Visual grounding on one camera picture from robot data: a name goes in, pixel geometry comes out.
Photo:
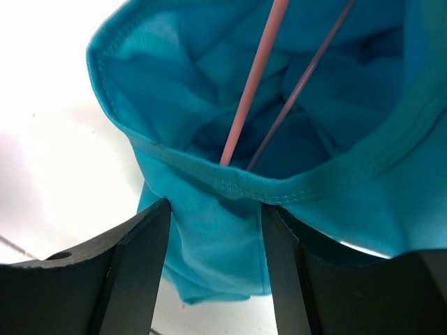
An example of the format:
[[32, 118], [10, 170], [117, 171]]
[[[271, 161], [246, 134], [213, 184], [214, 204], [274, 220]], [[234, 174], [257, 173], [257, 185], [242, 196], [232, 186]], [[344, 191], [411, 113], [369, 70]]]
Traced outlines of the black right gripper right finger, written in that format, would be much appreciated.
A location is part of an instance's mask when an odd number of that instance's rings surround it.
[[385, 259], [263, 205], [263, 241], [280, 334], [445, 334], [446, 252]]

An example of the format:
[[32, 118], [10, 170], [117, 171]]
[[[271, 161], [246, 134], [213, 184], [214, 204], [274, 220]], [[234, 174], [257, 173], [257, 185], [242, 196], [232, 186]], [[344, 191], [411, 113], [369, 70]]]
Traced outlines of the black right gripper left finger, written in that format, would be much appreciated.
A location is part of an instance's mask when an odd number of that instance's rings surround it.
[[170, 217], [159, 200], [45, 260], [2, 265], [1, 333], [150, 333]]

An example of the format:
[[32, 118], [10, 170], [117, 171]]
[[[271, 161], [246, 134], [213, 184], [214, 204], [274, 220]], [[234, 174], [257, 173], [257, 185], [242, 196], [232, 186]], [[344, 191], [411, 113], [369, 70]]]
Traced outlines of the teal t shirt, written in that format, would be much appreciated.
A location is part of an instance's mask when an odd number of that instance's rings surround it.
[[446, 247], [446, 2], [357, 1], [247, 166], [344, 1], [292, 1], [229, 166], [219, 160], [270, 1], [129, 1], [87, 48], [92, 88], [172, 208], [183, 302], [268, 295], [261, 206], [387, 256]]

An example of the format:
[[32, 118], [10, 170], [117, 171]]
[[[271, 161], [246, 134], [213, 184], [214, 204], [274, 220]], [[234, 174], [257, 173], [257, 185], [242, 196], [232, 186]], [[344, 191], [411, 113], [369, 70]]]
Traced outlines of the pink wire hanger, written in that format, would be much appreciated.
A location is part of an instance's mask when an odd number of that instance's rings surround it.
[[[250, 163], [247, 166], [248, 171], [253, 170], [254, 167], [256, 166], [258, 159], [261, 157], [262, 153], [266, 149], [270, 140], [273, 138], [277, 129], [285, 120], [287, 114], [290, 112], [298, 96], [301, 94], [306, 83], [308, 82], [312, 73], [316, 69], [319, 61], [321, 60], [322, 56], [328, 49], [329, 45], [331, 44], [332, 40], [334, 39], [335, 35], [339, 31], [344, 20], [346, 19], [352, 7], [354, 7], [354, 5], [355, 1], [348, 1], [346, 3], [346, 6], [344, 7], [343, 11], [339, 14], [339, 17], [333, 24], [332, 28], [330, 29], [328, 35], [325, 37], [322, 44], [317, 49], [315, 55], [312, 57], [311, 61], [309, 62], [309, 65], [306, 67], [304, 73], [302, 74], [301, 78], [296, 84], [293, 92], [288, 97], [285, 105], [281, 109], [273, 125], [269, 129], [267, 135], [257, 148], [256, 153], [254, 154], [253, 158], [251, 159]], [[223, 152], [219, 161], [219, 164], [222, 166], [228, 166], [233, 157], [236, 145], [242, 133], [243, 126], [245, 124], [246, 118], [251, 108], [253, 99], [256, 95], [258, 86], [261, 82], [262, 75], [268, 63], [270, 53], [274, 46], [274, 42], [277, 39], [277, 35], [279, 33], [281, 24], [284, 20], [284, 16], [286, 14], [288, 6], [289, 6], [288, 1], [275, 0], [272, 3], [272, 7], [263, 30], [261, 40], [258, 44], [258, 49], [256, 50], [256, 55], [251, 65], [251, 70], [249, 72], [244, 87], [244, 91], [242, 92], [242, 96], [239, 105], [237, 107], [237, 111], [235, 113], [230, 128], [230, 132], [228, 134], [228, 138], [226, 140], [226, 144], [225, 147], [223, 148]]]

